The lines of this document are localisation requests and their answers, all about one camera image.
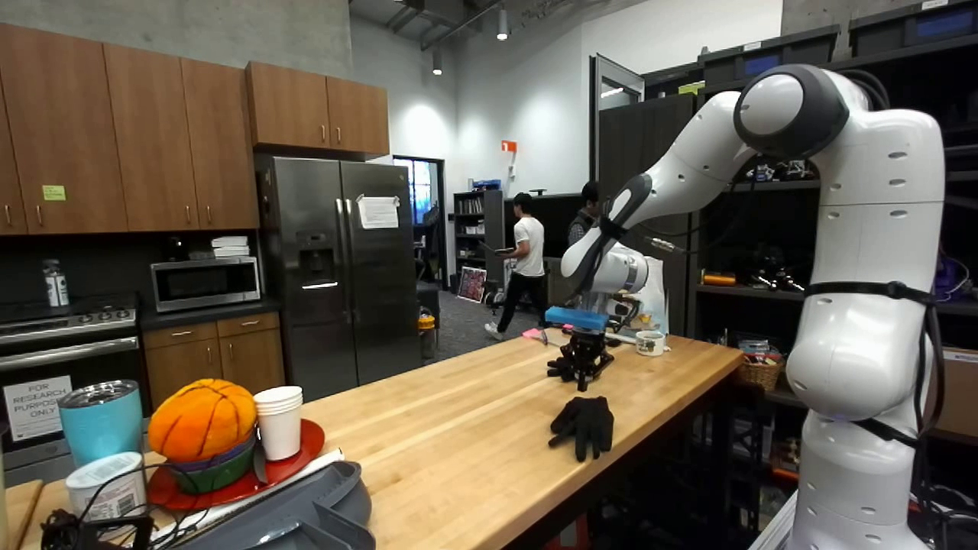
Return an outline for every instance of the red plate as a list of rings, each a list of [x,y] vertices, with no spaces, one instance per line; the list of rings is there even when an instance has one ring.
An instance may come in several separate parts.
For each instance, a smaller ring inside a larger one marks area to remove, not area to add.
[[[266,465],[266,478],[268,483],[257,483],[254,470],[247,470],[245,478],[237,478],[234,483],[217,488],[217,491],[202,491],[202,494],[189,494],[177,485],[177,478],[162,465],[155,469],[155,474],[148,483],[148,499],[152,506],[162,506],[169,514],[194,514],[194,511],[208,511],[208,506],[220,506],[220,504],[232,504],[242,499],[251,499],[268,485],[277,485],[284,481],[289,481],[293,474],[300,474],[312,457],[317,457],[324,453],[327,434],[324,428],[317,428],[315,421],[301,420],[301,444],[300,453],[293,457],[284,460],[268,460]]]

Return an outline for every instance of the white shirt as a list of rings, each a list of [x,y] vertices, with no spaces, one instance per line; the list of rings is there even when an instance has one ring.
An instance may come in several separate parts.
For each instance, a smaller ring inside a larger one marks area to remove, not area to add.
[[[521,214],[512,225],[512,239],[516,246],[528,246],[528,255],[516,257],[512,271],[520,271],[521,279],[543,279],[543,224]]]

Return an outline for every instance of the microwave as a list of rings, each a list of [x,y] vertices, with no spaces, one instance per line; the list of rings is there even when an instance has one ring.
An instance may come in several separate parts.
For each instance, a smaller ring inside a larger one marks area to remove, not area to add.
[[[149,262],[155,311],[254,304],[264,295],[257,257]]]

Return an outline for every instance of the black glove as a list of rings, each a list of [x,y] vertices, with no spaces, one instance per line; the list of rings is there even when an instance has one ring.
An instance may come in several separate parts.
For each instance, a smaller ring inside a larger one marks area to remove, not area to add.
[[[579,460],[586,457],[586,448],[594,448],[594,457],[612,448],[615,434],[615,415],[609,410],[604,398],[573,398],[567,399],[557,420],[550,421],[550,445],[559,445],[562,439],[573,439]]]

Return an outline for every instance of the ceiling light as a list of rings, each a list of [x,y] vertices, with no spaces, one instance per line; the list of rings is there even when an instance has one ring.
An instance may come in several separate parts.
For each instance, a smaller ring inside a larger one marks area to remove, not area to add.
[[[508,10],[498,10],[494,39],[498,44],[510,39],[510,12]]]
[[[443,74],[443,66],[441,66],[441,49],[431,53],[431,74],[434,74],[434,76]]]

